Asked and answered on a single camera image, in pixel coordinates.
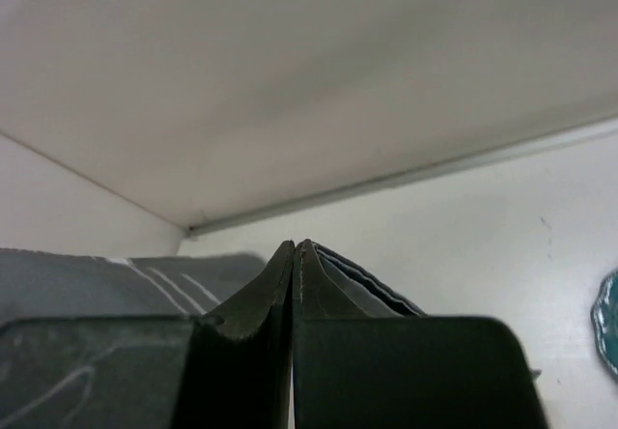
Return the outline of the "teal ceramic plate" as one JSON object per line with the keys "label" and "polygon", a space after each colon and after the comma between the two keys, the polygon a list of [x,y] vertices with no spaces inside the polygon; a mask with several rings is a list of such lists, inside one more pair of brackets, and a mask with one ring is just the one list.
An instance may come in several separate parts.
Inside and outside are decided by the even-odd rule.
{"label": "teal ceramic plate", "polygon": [[601,282],[590,309],[590,319],[597,354],[609,375],[617,381],[617,270]]}

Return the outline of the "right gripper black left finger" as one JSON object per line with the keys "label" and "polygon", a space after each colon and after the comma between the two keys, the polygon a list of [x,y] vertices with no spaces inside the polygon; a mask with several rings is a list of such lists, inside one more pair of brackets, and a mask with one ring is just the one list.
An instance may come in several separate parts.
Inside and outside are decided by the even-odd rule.
{"label": "right gripper black left finger", "polygon": [[285,425],[293,256],[3,250],[2,426]]}

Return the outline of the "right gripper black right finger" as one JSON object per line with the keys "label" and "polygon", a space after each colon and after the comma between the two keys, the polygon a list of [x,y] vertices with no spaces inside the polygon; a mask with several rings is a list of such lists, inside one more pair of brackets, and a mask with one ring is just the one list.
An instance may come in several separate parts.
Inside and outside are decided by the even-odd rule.
{"label": "right gripper black right finger", "polygon": [[293,268],[299,428],[545,428],[513,332],[422,311],[312,241]]}

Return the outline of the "grey striped cloth placemat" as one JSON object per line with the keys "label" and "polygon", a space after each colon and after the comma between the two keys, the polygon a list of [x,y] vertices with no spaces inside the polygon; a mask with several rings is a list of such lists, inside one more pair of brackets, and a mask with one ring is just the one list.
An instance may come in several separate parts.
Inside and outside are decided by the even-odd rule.
{"label": "grey striped cloth placemat", "polygon": [[1,253],[5,428],[544,428],[519,341],[312,241],[268,260]]}

